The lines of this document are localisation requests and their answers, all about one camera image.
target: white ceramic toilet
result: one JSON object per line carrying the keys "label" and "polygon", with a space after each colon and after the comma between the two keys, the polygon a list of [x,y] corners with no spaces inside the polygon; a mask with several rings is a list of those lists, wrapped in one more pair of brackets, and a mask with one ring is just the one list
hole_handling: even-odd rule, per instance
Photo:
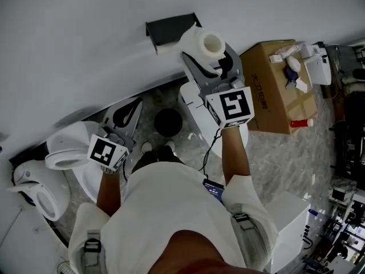
{"label": "white ceramic toilet", "polygon": [[70,202],[70,187],[61,171],[46,167],[44,161],[30,160],[14,171],[15,186],[9,192],[23,191],[49,220],[58,220]]}
{"label": "white ceramic toilet", "polygon": [[91,121],[76,122],[56,132],[47,140],[49,154],[46,166],[52,170],[72,170],[82,189],[94,202],[98,198],[103,171],[87,160],[92,134],[99,124]]}

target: shoulder strap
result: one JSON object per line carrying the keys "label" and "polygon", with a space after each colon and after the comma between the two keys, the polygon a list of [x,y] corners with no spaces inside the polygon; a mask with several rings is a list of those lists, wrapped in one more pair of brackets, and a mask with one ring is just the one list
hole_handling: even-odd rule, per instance
{"label": "shoulder strap", "polygon": [[81,249],[82,274],[107,274],[105,250],[100,241],[100,230],[87,232],[87,241]]}
{"label": "shoulder strap", "polygon": [[243,213],[242,206],[235,204],[228,211],[238,245],[248,268],[262,271],[271,259],[271,248],[262,225]]}

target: brown cardboard box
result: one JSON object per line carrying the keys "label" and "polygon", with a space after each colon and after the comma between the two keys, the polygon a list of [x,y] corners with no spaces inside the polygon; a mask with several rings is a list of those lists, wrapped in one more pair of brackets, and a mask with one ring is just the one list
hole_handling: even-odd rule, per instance
{"label": "brown cardboard box", "polygon": [[269,59],[281,47],[294,44],[294,40],[262,42],[240,56],[255,110],[255,117],[248,123],[249,130],[291,134],[298,129],[290,127],[291,120],[313,119],[317,115],[317,104],[301,56],[294,55],[302,65],[299,77],[308,85],[306,94],[297,88],[287,90],[283,72],[286,63],[271,63]]}

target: toilet bowl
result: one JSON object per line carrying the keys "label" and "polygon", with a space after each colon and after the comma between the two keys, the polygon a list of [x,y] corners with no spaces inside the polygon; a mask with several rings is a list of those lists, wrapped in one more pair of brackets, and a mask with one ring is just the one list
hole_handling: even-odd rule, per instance
{"label": "toilet bowl", "polygon": [[46,166],[52,170],[72,170],[86,195],[94,202],[98,198],[103,171],[87,160],[92,134],[99,124],[92,121],[76,122],[56,132],[47,140],[49,154]]}
{"label": "toilet bowl", "polygon": [[44,161],[30,160],[14,171],[15,186],[9,192],[23,191],[49,220],[58,220],[70,202],[70,187],[61,171],[50,170]]}

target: box label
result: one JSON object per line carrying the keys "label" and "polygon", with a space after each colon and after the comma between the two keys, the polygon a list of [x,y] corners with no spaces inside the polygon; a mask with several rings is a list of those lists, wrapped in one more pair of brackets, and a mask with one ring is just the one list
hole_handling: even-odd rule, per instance
{"label": "box label", "polygon": [[265,94],[263,93],[262,86],[260,84],[260,81],[258,80],[258,76],[257,76],[256,73],[251,74],[251,76],[253,78],[253,85],[254,85],[255,92],[257,94],[258,100],[261,104],[261,107],[264,110],[267,110],[268,106],[267,106],[267,102],[266,102],[266,99],[265,99]]}

